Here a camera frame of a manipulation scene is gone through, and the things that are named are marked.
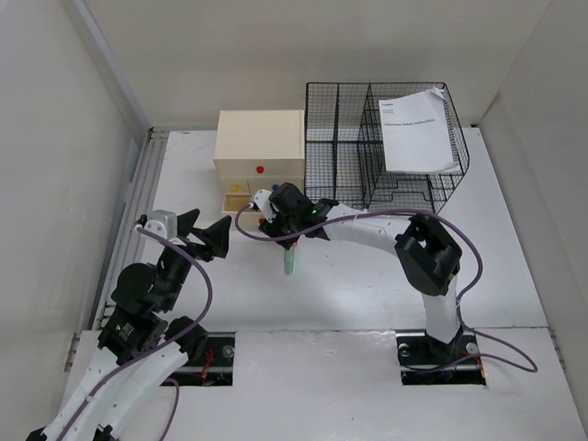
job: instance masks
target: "white table surface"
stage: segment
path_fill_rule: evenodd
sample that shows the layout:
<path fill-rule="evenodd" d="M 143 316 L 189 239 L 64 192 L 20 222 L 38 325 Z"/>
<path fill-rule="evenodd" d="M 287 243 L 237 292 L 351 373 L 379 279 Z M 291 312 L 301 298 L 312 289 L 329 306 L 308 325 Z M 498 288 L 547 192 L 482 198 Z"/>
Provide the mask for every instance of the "white table surface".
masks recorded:
<path fill-rule="evenodd" d="M 548 330 L 491 333 L 527 351 L 538 373 L 489 360 L 487 387 L 402 386 L 393 332 L 238 332 L 233 386 L 181 388 L 165 441 L 585 441 Z M 82 334 L 67 396 L 96 337 Z M 121 440 L 159 439 L 173 400 L 159 388 Z"/>
<path fill-rule="evenodd" d="M 464 129 L 464 134 L 470 168 L 441 214 L 463 229 L 484 259 L 484 276 L 463 302 L 466 320 L 479 327 L 546 326 L 483 139 L 477 129 Z M 215 135 L 170 134 L 155 209 L 179 214 L 199 208 L 201 227 L 219 218 L 223 195 L 212 162 Z M 155 262 L 159 253 L 161 247 L 149 242 L 142 261 Z M 467 250 L 461 266 L 458 285 L 463 287 L 475 274 Z M 421 296 L 406 281 L 398 260 L 365 246 L 302 239 L 295 274 L 287 277 L 281 247 L 234 231 L 227 259 L 205 267 L 214 300 L 203 325 L 211 331 L 424 327 Z M 195 316 L 204 300 L 204 283 L 191 271 L 169 317 Z"/>

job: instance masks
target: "cable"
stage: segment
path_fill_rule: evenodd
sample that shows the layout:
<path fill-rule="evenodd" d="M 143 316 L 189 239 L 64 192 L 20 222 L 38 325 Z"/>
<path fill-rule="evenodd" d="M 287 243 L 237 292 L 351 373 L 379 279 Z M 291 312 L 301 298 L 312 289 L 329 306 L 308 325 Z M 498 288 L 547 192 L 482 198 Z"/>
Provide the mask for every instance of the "cable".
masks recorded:
<path fill-rule="evenodd" d="M 198 324 L 200 323 L 200 321 L 204 318 L 204 316 L 209 312 L 210 309 L 210 304 L 212 303 L 212 282 L 210 281 L 210 277 L 207 274 L 206 270 L 204 269 L 204 267 L 198 263 L 198 261 L 192 257 L 190 254 L 188 254 L 185 250 L 183 250 L 182 248 L 180 248 L 179 246 L 177 246 L 174 243 L 171 243 L 170 241 L 159 237 L 157 234 L 154 234 L 152 232 L 148 232 L 147 230 L 141 228 L 141 227 L 136 227 L 135 230 L 137 232 L 140 232 L 141 234 L 154 239 L 155 241 L 157 241 L 158 243 L 160 243 L 163 246 L 166 246 L 168 248 L 171 248 L 172 250 L 174 250 L 176 253 L 180 254 L 182 257 L 184 257 L 190 264 L 192 264 L 192 266 L 194 268 L 196 268 L 198 270 L 198 272 L 202 275 L 202 277 L 204 278 L 204 282 L 206 283 L 206 288 L 208 291 L 208 297 L 206 300 L 206 304 L 204 305 L 204 308 L 202 310 L 202 312 L 200 313 L 200 315 L 196 318 L 196 320 L 194 320 L 189 326 L 186 327 L 186 329 L 180 331 L 179 333 L 177 333 L 176 335 L 174 335 L 172 338 L 170 338 L 169 340 L 167 340 L 166 342 L 142 353 L 140 356 L 133 358 L 131 361 L 117 367 L 116 369 L 114 369 L 112 372 L 110 372 L 109 374 L 107 374 L 106 376 L 104 376 L 96 385 L 95 387 L 90 390 L 90 393 L 88 393 L 88 396 L 85 397 L 84 402 L 82 402 L 82 404 L 80 404 L 80 407 L 78 407 L 78 409 L 73 413 L 72 418 L 70 418 L 70 420 L 67 422 L 67 424 L 63 427 L 62 431 L 60 432 L 59 436 L 57 436 L 55 441 L 63 441 L 63 439 L 65 438 L 65 436 L 67 435 L 67 433 L 69 432 L 69 430 L 72 428 L 72 426 L 75 423 L 75 420 L 78 419 L 78 417 L 82 414 L 82 412 L 84 411 L 84 409 L 86 408 L 86 406 L 88 405 L 88 403 L 90 402 L 90 400 L 96 395 L 96 393 L 110 380 L 112 379 L 115 375 L 117 375 L 121 370 L 129 368 L 130 366 L 134 365 L 135 363 L 138 363 L 139 361 L 147 358 L 148 356 L 156 353 L 157 351 L 165 348 L 166 346 L 170 345 L 171 343 L 175 342 L 176 340 L 178 340 L 179 338 L 182 338 L 184 335 L 190 333 L 191 331 L 193 331 Z"/>
<path fill-rule="evenodd" d="M 434 367 L 431 369 L 421 370 L 421 372 L 424 374 L 438 372 L 440 370 L 452 368 L 452 367 L 454 367 L 454 366 L 456 366 L 466 360 L 469 360 L 471 358 L 477 358 L 477 357 L 482 357 L 482 356 L 485 358 L 492 358 L 494 360 L 501 361 L 503 363 L 506 363 L 507 365 L 513 366 L 515 368 L 519 368 L 519 369 L 524 370 L 526 372 L 535 373 L 535 372 L 539 371 L 539 368 L 538 368 L 537 364 L 535 363 L 535 361 L 529 355 L 527 355 L 522 349 L 519 349 L 515 345 L 508 343 L 507 341 L 503 340 L 502 338 L 494 337 L 493 335 L 489 335 L 486 333 L 482 333 L 480 331 L 476 331 L 473 328 L 470 328 L 469 326 L 467 326 L 466 323 L 464 322 L 463 316 L 461 313 L 461 299 L 463 298 L 463 296 L 466 295 L 466 293 L 468 291 L 470 291 L 480 281 L 481 274 L 484 269 L 484 264 L 481 260 L 481 255 L 480 255 L 480 252 L 478 251 L 478 248 L 476 248 L 476 245 L 474 245 L 474 243 L 469 239 L 469 237 L 466 235 L 466 233 L 464 233 L 462 230 L 460 230 L 456 225 L 454 225 L 449 220 L 442 218 L 438 214 L 435 214 L 432 211 L 427 211 L 425 209 L 385 209 L 383 211 L 373 211 L 373 212 L 366 212 L 366 213 L 360 213 L 360 214 L 351 214 L 351 215 L 347 215 L 347 216 L 341 216 L 339 218 L 329 219 L 324 222 L 313 225 L 312 227 L 307 228 L 305 230 L 302 230 L 300 232 L 295 232 L 295 233 L 287 234 L 287 235 L 280 236 L 280 237 L 264 237 L 264 236 L 256 236 L 254 234 L 246 232 L 241 227 L 241 225 L 239 225 L 239 219 L 241 218 L 241 215 L 247 209 L 252 209 L 253 207 L 254 207 L 254 204 L 249 203 L 249 204 L 245 205 L 244 207 L 242 207 L 239 211 L 237 211 L 237 214 L 235 215 L 235 228 L 237 229 L 237 231 L 239 231 L 244 236 L 246 236 L 250 239 L 254 239 L 256 241 L 261 241 L 261 242 L 281 242 L 281 241 L 287 241 L 287 240 L 291 240 L 291 239 L 297 239 L 304 234 L 308 234 L 309 232 L 314 232 L 316 230 L 319 230 L 320 228 L 323 228 L 327 225 L 331 225 L 333 223 L 337 223 L 337 222 L 341 222 L 341 221 L 352 221 L 354 219 L 376 218 L 378 216 L 412 216 L 415 214 L 423 214 L 426 216 L 430 216 L 430 217 L 436 219 L 437 221 L 443 223 L 444 225 L 449 227 L 455 234 L 457 234 L 466 243 L 466 245 L 469 247 L 471 252 L 474 254 L 474 257 L 476 258 L 476 262 L 478 264 L 478 271 L 476 273 L 476 276 L 469 282 L 469 284 L 465 288 L 463 288 L 459 292 L 458 296 L 456 297 L 456 302 L 457 302 L 456 309 L 458 311 L 458 318 L 459 318 L 459 322 L 461 323 L 461 326 L 463 326 L 463 329 L 466 331 L 470 331 L 476 335 L 479 335 L 480 337 L 488 338 L 489 340 L 493 340 L 496 343 L 500 343 L 501 345 L 505 345 L 506 347 L 514 350 L 517 354 L 519 354 L 526 361 L 528 361 L 528 363 L 531 365 L 531 367 L 520 365 L 518 363 L 515 363 L 514 361 L 508 360 L 508 359 L 503 358 L 501 356 L 495 356 L 493 354 L 478 353 L 478 354 L 474 354 L 474 355 L 464 356 L 464 357 L 459 358 L 455 361 L 452 361 L 451 363 L 448 363 L 444 366 L 438 366 L 438 367 Z"/>
<path fill-rule="evenodd" d="M 165 425 L 164 433 L 162 437 L 159 438 L 159 441 L 164 441 L 165 437 L 167 436 L 167 432 L 169 432 L 169 428 L 172 426 L 172 422 L 174 421 L 175 411 L 177 411 L 177 404 L 180 401 L 180 385 L 174 379 L 167 379 L 164 383 L 172 383 L 175 389 L 175 398 L 174 398 L 174 407 L 172 407 L 172 412 L 167 419 L 167 424 Z"/>

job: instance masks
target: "red wire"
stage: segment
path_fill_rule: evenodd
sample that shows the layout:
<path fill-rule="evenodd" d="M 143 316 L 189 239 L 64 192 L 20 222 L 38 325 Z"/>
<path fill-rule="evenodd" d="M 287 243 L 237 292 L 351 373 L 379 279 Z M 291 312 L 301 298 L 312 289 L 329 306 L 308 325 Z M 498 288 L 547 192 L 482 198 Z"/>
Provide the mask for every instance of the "red wire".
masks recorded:
<path fill-rule="evenodd" d="M 202 386 L 206 385 L 206 377 L 209 375 L 209 368 L 213 358 L 214 354 L 212 353 L 212 349 L 209 349 L 209 351 L 206 353 L 206 365 L 204 365 L 202 371 L 200 372 L 200 375 L 202 376 Z"/>

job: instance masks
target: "drawer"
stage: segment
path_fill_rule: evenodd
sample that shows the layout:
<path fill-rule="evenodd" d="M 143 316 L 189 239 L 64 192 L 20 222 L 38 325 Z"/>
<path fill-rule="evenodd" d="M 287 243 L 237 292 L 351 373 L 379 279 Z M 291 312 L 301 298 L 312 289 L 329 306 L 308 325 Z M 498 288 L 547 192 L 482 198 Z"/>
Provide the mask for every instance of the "drawer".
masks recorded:
<path fill-rule="evenodd" d="M 251 197 L 249 195 L 226 195 L 224 197 L 224 202 L 222 204 L 222 216 L 231 216 L 232 217 L 232 225 L 235 223 L 235 215 L 237 211 L 241 209 L 244 205 L 249 203 Z M 239 219 L 239 225 L 246 230 L 257 230 L 259 227 L 259 220 L 263 219 L 263 215 L 261 211 L 254 211 L 249 209 L 245 211 L 241 218 Z"/>
<path fill-rule="evenodd" d="M 304 159 L 215 159 L 220 177 L 304 176 Z"/>
<path fill-rule="evenodd" d="M 247 181 L 249 191 L 252 195 L 254 195 L 258 190 L 276 190 L 277 187 L 284 184 L 285 182 L 294 184 L 301 192 L 304 192 L 304 178 L 300 176 L 252 177 Z"/>
<path fill-rule="evenodd" d="M 304 111 L 223 110 L 214 165 L 220 177 L 304 176 Z"/>
<path fill-rule="evenodd" d="M 250 195 L 247 179 L 242 177 L 220 179 L 222 191 L 225 195 Z"/>

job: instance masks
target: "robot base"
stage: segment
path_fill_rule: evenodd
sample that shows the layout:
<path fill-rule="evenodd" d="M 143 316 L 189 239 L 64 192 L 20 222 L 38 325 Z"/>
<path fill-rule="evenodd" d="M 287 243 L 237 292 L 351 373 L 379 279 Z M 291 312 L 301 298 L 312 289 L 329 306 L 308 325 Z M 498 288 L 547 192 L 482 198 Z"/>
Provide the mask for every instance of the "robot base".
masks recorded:
<path fill-rule="evenodd" d="M 486 385 L 480 358 L 472 358 L 456 366 L 425 373 L 424 371 L 444 366 L 470 354 L 478 352 L 476 336 L 462 333 L 448 345 L 426 335 L 424 330 L 398 331 L 396 333 L 398 361 L 401 364 L 401 379 L 405 386 L 439 384 Z"/>

